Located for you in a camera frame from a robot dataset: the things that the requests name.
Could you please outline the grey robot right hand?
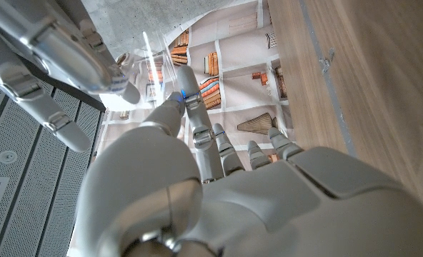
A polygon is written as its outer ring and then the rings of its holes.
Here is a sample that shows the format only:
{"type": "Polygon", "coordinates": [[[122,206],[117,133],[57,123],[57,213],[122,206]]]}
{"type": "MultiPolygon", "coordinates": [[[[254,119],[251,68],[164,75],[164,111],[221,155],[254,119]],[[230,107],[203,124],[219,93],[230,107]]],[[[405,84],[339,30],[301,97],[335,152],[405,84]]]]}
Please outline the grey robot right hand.
{"type": "Polygon", "coordinates": [[[44,92],[23,59],[88,94],[139,102],[81,1],[0,1],[0,89],[70,149],[87,150],[87,135],[44,92]]]}

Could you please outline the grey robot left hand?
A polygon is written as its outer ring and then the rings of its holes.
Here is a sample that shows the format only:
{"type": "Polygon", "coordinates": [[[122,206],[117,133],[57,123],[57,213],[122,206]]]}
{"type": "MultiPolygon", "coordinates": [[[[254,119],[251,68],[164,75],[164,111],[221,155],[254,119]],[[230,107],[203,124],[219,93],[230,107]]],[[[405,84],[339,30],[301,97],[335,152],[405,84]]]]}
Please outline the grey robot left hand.
{"type": "Polygon", "coordinates": [[[423,256],[423,205],[381,171],[268,132],[246,170],[212,124],[194,72],[90,166],[76,212],[83,256],[423,256]]]}

